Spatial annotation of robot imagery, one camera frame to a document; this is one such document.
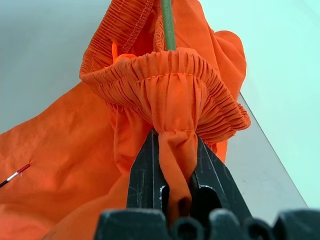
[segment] green stick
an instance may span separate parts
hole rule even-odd
[[[177,48],[171,0],[162,0],[162,19],[166,50],[175,51]]]

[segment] wall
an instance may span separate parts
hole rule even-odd
[[[320,208],[320,1],[200,0],[243,41],[241,93],[309,207]]]

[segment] black wire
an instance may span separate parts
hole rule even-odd
[[[0,183],[0,188],[3,187],[4,185],[6,185],[9,181],[5,180],[2,183]]]

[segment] orange fabric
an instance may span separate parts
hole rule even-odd
[[[152,127],[169,220],[188,214],[197,135],[224,161],[226,140],[250,125],[235,101],[246,62],[239,38],[213,32],[198,1],[173,1],[173,14],[178,49],[164,51],[158,2],[113,0],[84,53],[83,82],[0,136],[2,179],[31,162],[0,189],[0,239],[92,239],[101,211],[126,207]]]

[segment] red wire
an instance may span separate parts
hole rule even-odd
[[[27,164],[25,165],[23,168],[20,168],[18,171],[16,171],[18,174],[22,173],[23,171],[25,171],[27,168],[29,168],[31,165]]]

